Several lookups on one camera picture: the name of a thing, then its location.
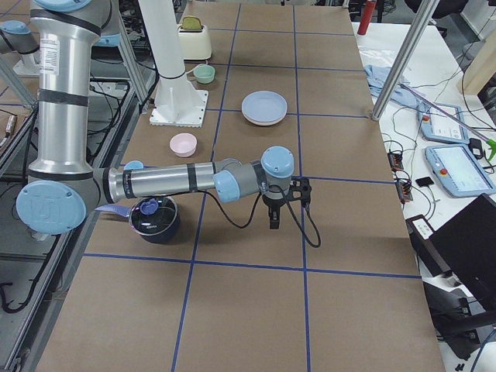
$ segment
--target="white table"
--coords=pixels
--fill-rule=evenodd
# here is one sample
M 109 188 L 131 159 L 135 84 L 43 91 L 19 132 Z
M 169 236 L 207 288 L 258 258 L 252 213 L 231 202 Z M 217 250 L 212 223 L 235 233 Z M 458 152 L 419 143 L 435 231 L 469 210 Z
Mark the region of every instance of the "white table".
M 378 55 L 385 56 L 384 61 L 379 59 L 375 60 L 382 66 L 388 65 L 388 63 L 394 58 L 394 55 L 399 51 L 401 43 L 408 32 L 408 25 L 395 25 L 395 24 L 384 24 L 384 23 L 372 23 L 369 25 L 367 34 L 360 36 L 356 35 L 356 41 L 359 48 L 366 48 L 369 51 L 377 51 Z M 358 30 L 358 23 L 353 24 L 353 30 L 355 33 Z M 362 56 L 362 61 L 364 64 L 373 64 L 374 59 L 370 57 Z M 458 63 L 455 61 L 453 55 L 450 53 L 448 46 L 444 43 L 443 38 L 439 35 L 439 32 L 435 26 L 428 26 L 424 35 L 422 36 L 415 52 L 412 55 L 411 60 L 404 72 L 405 78 L 407 78 L 411 86 L 419 86 L 424 84 L 437 84 L 440 81 L 448 79 L 453 76 L 453 73 L 458 71 Z M 458 105 L 466 110 L 467 107 L 464 104 L 463 96 L 459 93 L 456 84 L 462 78 L 462 73 L 457 74 L 453 79 L 446 83 L 436 85 L 435 87 L 423 87 L 418 90 L 425 94 L 426 98 L 431 102 L 446 103 L 449 105 Z M 444 92 L 438 97 L 439 93 L 444 89 Z M 466 96 L 467 103 L 472 111 L 482 109 L 483 106 L 479 101 L 477 96 Z M 401 106 L 390 102 L 384 114 L 381 117 L 380 125 L 381 132 L 387 133 L 393 140 L 400 142 L 405 149 L 411 149 L 414 143 L 403 136 L 399 136 L 393 130 L 392 116 Z M 476 111 L 476 115 L 484 120 L 485 122 L 492 123 L 491 118 L 486 113 L 485 110 Z M 463 117 L 465 122 L 470 126 L 484 126 L 481 122 L 475 119 L 469 112 L 464 112 Z M 396 122 L 396 130 L 400 133 L 415 138 L 419 130 L 419 124 L 417 119 L 417 112 L 411 109 L 403 109 L 394 117 Z M 495 138 L 494 132 L 483 131 L 483 134 L 491 138 Z M 436 143 L 425 141 L 421 135 L 417 137 L 417 148 L 416 151 L 407 151 L 404 153 L 403 164 L 405 170 L 410 174 L 412 180 L 420 177 L 432 176 L 432 170 L 427 164 L 424 156 L 423 149 L 426 146 L 433 145 Z M 392 145 L 392 150 L 397 150 L 399 146 Z M 491 175 L 491 179 L 496 181 L 496 176 Z M 431 189 L 439 201 L 436 203 L 436 213 L 429 220 L 434 229 L 438 229 L 446 221 L 451 219 L 458 211 L 468 205 L 474 198 L 451 198 L 442 187 L 436 182 Z M 418 191 L 413 190 L 414 201 L 406 203 L 404 208 L 405 218 L 412 217 L 418 214 L 425 214 L 429 208 L 429 203 L 427 200 L 419 194 Z M 426 270 L 423 270 L 422 276 L 427 274 Z M 426 275 L 424 281 L 436 284 L 440 287 L 443 286 L 443 282 L 437 278 L 429 278 Z M 446 371 L 453 371 L 454 367 L 458 363 L 465 363 L 463 370 L 470 370 L 472 363 L 474 361 L 477 351 L 472 353 L 472 357 L 468 362 L 458 359 L 453 351 L 445 343 L 440 343 L 439 347 L 443 354 L 443 360 L 446 366 Z M 496 343 L 489 343 L 485 346 L 484 352 L 477 363 L 476 372 L 494 372 L 494 366 L 496 366 Z

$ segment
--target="sticker label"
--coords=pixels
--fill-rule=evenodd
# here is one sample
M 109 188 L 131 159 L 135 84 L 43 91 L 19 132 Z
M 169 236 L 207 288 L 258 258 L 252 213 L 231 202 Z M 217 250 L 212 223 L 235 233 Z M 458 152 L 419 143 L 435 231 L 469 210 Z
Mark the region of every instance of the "sticker label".
M 422 238 L 424 238 L 424 240 L 427 240 L 433 233 L 429 225 L 427 225 L 427 223 L 425 223 L 423 219 L 416 219 L 415 221 L 413 221 L 413 225 L 415 226 L 415 228 L 417 228 L 417 231 L 420 233 L 420 235 L 422 235 Z
M 58 75 L 60 42 L 56 37 L 40 40 L 40 73 Z

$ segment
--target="electrical wire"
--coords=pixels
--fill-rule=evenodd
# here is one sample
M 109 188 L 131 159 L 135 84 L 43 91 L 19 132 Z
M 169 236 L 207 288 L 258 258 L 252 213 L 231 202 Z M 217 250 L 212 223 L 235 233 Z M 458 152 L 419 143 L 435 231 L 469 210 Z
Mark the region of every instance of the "electrical wire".
M 10 115 L 14 115 L 14 116 L 16 116 L 16 114 L 14 114 L 13 112 L 10 112 L 10 111 L 7 111 L 7 110 L 4 110 L 3 108 L 0 108 L 0 111 L 1 111 L 1 112 L 4 112 L 4 113 L 6 113 L 6 114 L 10 114 Z
M 250 212 L 250 216 L 248 217 L 248 220 L 244 224 L 240 225 L 240 224 L 234 222 L 233 219 L 231 219 L 228 216 L 228 214 L 226 213 L 226 210 L 222 207 L 222 205 L 220 204 L 220 201 L 217 199 L 217 197 L 215 195 L 213 195 L 211 192 L 205 191 L 205 190 L 198 190 L 198 192 L 210 196 L 214 200 L 214 202 L 217 204 L 217 207 L 219 207 L 220 212 L 224 215 L 224 217 L 226 218 L 226 220 L 231 225 L 237 227 L 238 229 L 245 229 L 253 221 L 253 217 L 255 215 L 255 209 L 257 208 L 258 201 L 260 200 L 260 197 L 262 196 L 261 193 L 259 193 L 257 195 L 257 198 L 255 199 L 255 202 L 253 203 L 253 206 L 251 208 L 251 212 Z M 167 197 L 170 197 L 170 196 L 186 195 L 186 194 L 190 194 L 190 193 L 191 193 L 190 191 L 181 191 L 181 192 L 174 192 L 173 194 L 167 194 L 166 196 Z
M 434 192 L 432 191 L 431 187 L 427 185 L 427 189 L 431 193 L 432 196 L 432 205 L 434 205 L 434 208 L 432 208 L 432 214 L 428 217 L 426 216 L 425 219 L 429 221 L 432 217 L 434 217 L 434 213 L 436 213 L 436 206 L 437 206 L 437 201 L 436 197 L 434 196 Z
M 496 336 L 496 329 L 493 329 L 489 335 L 487 335 L 486 339 L 482 342 L 480 345 L 479 352 L 477 353 L 477 356 L 475 357 L 474 364 L 472 364 L 472 368 L 470 368 L 470 372 L 475 371 L 475 367 L 477 366 L 477 362 L 479 361 L 479 358 L 481 357 L 482 350 L 484 350 L 484 347 L 491 341 L 491 339 Z
M 16 182 L 14 184 L 11 184 L 10 186 L 8 186 L 4 191 L 2 191 L 2 193 L 0 194 L 0 199 L 3 198 L 3 196 L 5 194 L 7 194 L 7 192 L 9 192 L 9 190 L 13 189 L 15 186 L 22 186 L 22 183 L 19 183 L 19 182 Z
M 429 210 L 427 211 L 427 213 L 424 214 L 424 216 L 426 217 L 425 219 L 427 219 L 427 216 L 430 214 L 430 212 L 432 211 L 432 202 L 431 200 L 429 199 L 429 197 L 422 191 L 420 190 L 419 188 L 417 188 L 416 186 L 412 185 L 412 188 L 414 188 L 416 191 L 418 191 L 420 194 L 422 194 L 424 196 L 424 198 L 427 200 L 427 202 L 429 203 Z
M 215 197 L 215 195 L 213 195 L 211 192 L 208 192 L 208 191 L 203 191 L 203 190 L 198 190 L 198 192 L 201 192 L 202 194 L 206 194 L 208 196 L 210 196 L 211 198 L 214 199 L 214 202 L 217 204 L 217 206 L 219 207 L 220 209 L 220 212 L 222 212 L 222 214 L 224 215 L 224 217 L 226 217 L 227 221 L 237 227 L 238 229 L 245 229 L 246 227 L 248 227 L 250 225 L 250 223 L 252 222 L 253 220 L 253 216 L 255 215 L 255 209 L 257 208 L 257 204 L 258 204 L 258 201 L 260 200 L 260 197 L 262 196 L 262 194 L 259 192 L 258 195 L 257 195 L 257 198 L 255 199 L 255 202 L 253 203 L 253 207 L 251 208 L 251 213 L 250 213 L 250 217 L 248 218 L 248 221 L 246 221 L 243 225 L 238 225 L 237 223 L 235 223 L 226 213 L 226 211 L 224 210 L 224 208 L 222 207 L 222 205 L 220 204 L 220 201 Z
M 0 283 L 0 299 L 2 300 L 2 309 L 4 312 L 7 314 L 15 314 L 17 312 L 21 312 L 31 301 L 31 298 L 33 297 L 34 290 L 36 288 L 36 285 L 40 281 L 41 276 L 43 275 L 43 272 L 47 268 L 47 264 L 50 261 L 50 258 L 52 257 L 52 254 L 57 247 L 57 242 L 60 238 L 60 235 L 57 235 L 57 238 L 55 239 L 55 242 L 53 242 L 52 247 L 50 248 L 50 251 L 48 254 L 45 256 L 45 259 L 38 270 L 38 273 L 36 276 L 30 280 L 31 281 L 31 286 L 29 287 L 29 292 L 28 295 L 26 296 L 26 299 L 23 302 L 18 303 L 18 306 L 16 308 L 11 308 L 10 305 L 12 304 L 12 301 L 7 301 L 7 295 L 5 293 L 4 287 L 10 287 L 13 285 L 12 282 L 4 282 Z
M 22 182 L 24 184 L 28 183 L 27 171 L 28 171 L 29 148 L 33 138 L 33 131 L 37 117 L 38 117 L 38 106 L 34 108 L 33 112 L 27 119 L 27 120 L 31 120 L 31 123 L 29 124 L 29 128 L 28 128 L 28 138 L 26 141 L 26 147 L 24 149 L 24 159 L 22 161 Z
M 289 212 L 291 213 L 291 217 L 293 218 L 294 223 L 296 224 L 296 226 L 299 228 L 301 234 L 303 235 L 303 238 L 305 239 L 305 242 L 307 242 L 313 248 L 319 248 L 321 246 L 321 244 L 322 244 L 322 240 L 320 238 L 319 229 L 317 228 L 317 225 L 313 221 L 313 218 L 310 216 L 310 207 L 309 207 L 309 205 L 306 205 L 305 206 L 305 211 L 306 211 L 306 215 L 308 217 L 308 220 L 312 224 L 312 227 L 313 227 L 313 229 L 315 231 L 315 234 L 317 236 L 317 243 L 313 243 L 310 240 L 310 238 L 308 238 L 308 235 L 306 234 L 305 229 L 303 228 L 303 226 L 301 225 L 301 223 L 298 221 L 298 218 L 296 217 L 295 211 L 293 210 L 293 207 L 291 207 L 291 204 L 288 201 L 288 199 L 286 198 L 286 194 L 284 193 L 284 190 L 281 188 L 281 186 L 279 186 L 278 184 L 273 184 L 271 187 L 278 189 L 278 191 L 281 194 L 281 197 L 282 197 L 284 203 L 288 206 Z

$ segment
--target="metal base plate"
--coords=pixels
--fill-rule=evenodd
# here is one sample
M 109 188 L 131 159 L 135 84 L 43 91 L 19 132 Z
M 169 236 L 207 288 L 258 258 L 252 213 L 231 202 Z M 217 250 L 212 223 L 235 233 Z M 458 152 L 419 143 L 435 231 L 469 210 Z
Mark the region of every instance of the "metal base plate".
M 152 126 L 191 126 L 201 127 L 205 110 L 207 108 L 208 91 L 197 91 L 201 97 L 203 104 L 192 107 L 188 112 L 179 115 L 175 120 L 170 120 L 167 113 L 170 109 L 167 105 L 160 105 L 153 109 L 150 117 L 150 124 Z

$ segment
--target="black pot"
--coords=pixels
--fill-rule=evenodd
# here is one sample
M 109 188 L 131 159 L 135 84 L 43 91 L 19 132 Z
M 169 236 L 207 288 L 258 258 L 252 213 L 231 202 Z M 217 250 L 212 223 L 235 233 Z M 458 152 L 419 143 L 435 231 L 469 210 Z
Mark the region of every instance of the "black pot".
M 167 243 L 179 230 L 176 202 L 167 196 L 144 198 L 129 214 L 129 224 L 150 243 Z

